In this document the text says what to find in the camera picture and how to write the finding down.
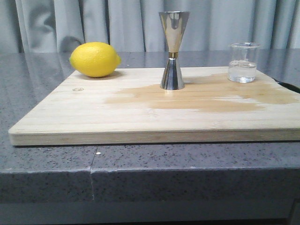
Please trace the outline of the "steel double jigger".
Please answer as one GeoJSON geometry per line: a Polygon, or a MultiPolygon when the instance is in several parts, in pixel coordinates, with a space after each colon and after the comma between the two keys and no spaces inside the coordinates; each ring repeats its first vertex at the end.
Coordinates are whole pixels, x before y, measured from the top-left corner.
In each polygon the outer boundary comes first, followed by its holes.
{"type": "Polygon", "coordinates": [[[185,87],[177,59],[189,14],[188,11],[159,12],[168,47],[168,61],[160,84],[164,90],[180,90],[185,87]]]}

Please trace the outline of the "small glass beaker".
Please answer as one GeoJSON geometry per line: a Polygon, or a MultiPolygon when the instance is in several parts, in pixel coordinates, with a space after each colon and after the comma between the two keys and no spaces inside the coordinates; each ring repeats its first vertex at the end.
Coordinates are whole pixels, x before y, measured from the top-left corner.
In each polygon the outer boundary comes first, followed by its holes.
{"type": "Polygon", "coordinates": [[[230,45],[228,79],[236,83],[251,83],[255,80],[260,44],[237,42],[230,45]]]}

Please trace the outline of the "wooden cutting board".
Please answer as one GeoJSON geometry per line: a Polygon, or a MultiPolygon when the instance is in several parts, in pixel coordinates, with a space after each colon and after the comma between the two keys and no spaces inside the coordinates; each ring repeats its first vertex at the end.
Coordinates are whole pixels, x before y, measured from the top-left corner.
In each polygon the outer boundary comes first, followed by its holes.
{"type": "Polygon", "coordinates": [[[72,73],[9,130],[15,146],[297,141],[300,96],[257,72],[185,67],[185,88],[159,86],[162,68],[120,68],[104,78],[72,73]]]}

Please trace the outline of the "yellow lemon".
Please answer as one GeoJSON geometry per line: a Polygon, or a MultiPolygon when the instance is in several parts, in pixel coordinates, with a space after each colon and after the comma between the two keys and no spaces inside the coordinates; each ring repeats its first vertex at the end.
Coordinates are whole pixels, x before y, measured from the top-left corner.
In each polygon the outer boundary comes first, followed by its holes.
{"type": "Polygon", "coordinates": [[[71,66],[89,77],[111,74],[121,63],[115,49],[103,42],[88,42],[74,49],[69,58],[71,66]]]}

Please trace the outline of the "grey curtain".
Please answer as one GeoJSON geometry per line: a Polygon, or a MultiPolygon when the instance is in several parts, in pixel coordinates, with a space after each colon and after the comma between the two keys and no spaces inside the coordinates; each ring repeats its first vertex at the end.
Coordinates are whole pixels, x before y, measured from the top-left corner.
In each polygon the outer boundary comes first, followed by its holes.
{"type": "Polygon", "coordinates": [[[299,48],[297,0],[3,0],[1,53],[70,52],[105,42],[119,52],[166,49],[161,11],[190,13],[181,50],[225,50],[234,42],[299,48]]]}

